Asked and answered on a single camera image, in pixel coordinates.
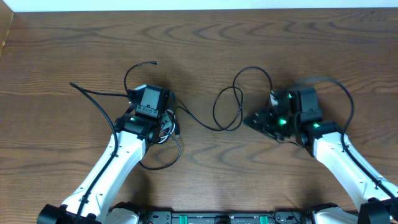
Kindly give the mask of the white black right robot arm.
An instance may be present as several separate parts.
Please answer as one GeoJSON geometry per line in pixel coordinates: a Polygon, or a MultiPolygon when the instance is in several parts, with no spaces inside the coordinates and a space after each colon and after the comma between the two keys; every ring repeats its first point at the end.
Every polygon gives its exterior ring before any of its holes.
{"type": "Polygon", "coordinates": [[[313,88],[271,93],[266,106],[244,119],[246,126],[295,144],[322,163],[348,193],[358,214],[326,203],[302,215],[302,223],[390,223],[397,220],[397,186],[384,178],[352,145],[334,121],[323,120],[313,88]]]}

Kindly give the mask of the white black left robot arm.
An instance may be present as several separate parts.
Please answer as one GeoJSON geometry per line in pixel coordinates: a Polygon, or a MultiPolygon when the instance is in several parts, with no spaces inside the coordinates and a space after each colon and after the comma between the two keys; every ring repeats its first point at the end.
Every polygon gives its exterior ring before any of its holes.
{"type": "Polygon", "coordinates": [[[61,206],[46,205],[37,223],[139,223],[141,214],[111,206],[132,169],[148,149],[172,137],[175,113],[164,107],[132,105],[111,124],[109,144],[94,168],[61,206]]]}

